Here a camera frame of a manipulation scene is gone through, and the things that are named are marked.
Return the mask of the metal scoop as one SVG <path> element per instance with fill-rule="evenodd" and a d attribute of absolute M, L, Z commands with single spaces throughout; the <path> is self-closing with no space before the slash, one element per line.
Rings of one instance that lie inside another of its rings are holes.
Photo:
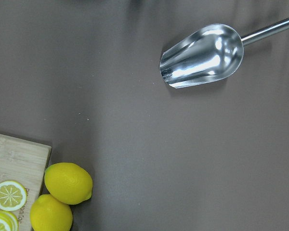
<path fill-rule="evenodd" d="M 225 24 L 208 25 L 162 54 L 161 76 L 175 89 L 225 79 L 240 67 L 245 46 L 287 29 L 289 18 L 245 36 Z"/>

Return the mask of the yellow lemon outer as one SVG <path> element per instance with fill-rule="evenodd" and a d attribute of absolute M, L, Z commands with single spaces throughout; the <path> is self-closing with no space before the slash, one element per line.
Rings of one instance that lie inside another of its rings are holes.
<path fill-rule="evenodd" d="M 82 167 L 61 162 L 45 170 L 44 183 L 49 193 L 62 203 L 80 204 L 92 196 L 93 180 Z"/>

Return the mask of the yellow lemon near lime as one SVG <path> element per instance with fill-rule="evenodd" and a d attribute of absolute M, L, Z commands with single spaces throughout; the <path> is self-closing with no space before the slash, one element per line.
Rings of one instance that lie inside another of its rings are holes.
<path fill-rule="evenodd" d="M 69 205 L 43 194 L 31 207 L 30 222 L 34 231 L 69 231 L 73 215 Z"/>

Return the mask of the wooden cutting board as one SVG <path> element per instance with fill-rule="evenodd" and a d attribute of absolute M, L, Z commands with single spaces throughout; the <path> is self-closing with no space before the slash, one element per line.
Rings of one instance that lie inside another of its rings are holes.
<path fill-rule="evenodd" d="M 27 192 L 26 204 L 13 212 L 21 231 L 32 230 L 30 209 L 41 193 L 51 150 L 48 145 L 0 134 L 0 183 L 17 181 Z"/>

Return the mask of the lemon slice upper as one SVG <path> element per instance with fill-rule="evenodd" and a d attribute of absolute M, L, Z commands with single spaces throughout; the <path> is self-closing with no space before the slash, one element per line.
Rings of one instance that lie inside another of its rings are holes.
<path fill-rule="evenodd" d="M 13 180 L 0 183 L 0 209 L 16 211 L 26 204 L 27 192 L 24 186 Z"/>

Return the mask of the lemon slice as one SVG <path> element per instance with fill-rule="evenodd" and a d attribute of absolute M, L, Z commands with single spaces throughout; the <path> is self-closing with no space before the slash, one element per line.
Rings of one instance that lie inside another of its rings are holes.
<path fill-rule="evenodd" d="M 13 213 L 0 210 L 0 231 L 19 231 L 18 220 Z"/>
<path fill-rule="evenodd" d="M 13 180 L 0 183 L 0 209 L 16 211 L 26 204 L 27 192 L 24 186 Z"/>

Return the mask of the lemon slice lower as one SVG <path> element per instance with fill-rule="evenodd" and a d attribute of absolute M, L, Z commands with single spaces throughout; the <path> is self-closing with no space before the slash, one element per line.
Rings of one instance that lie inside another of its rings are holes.
<path fill-rule="evenodd" d="M 0 210 L 0 231 L 19 231 L 18 220 L 13 213 Z"/>

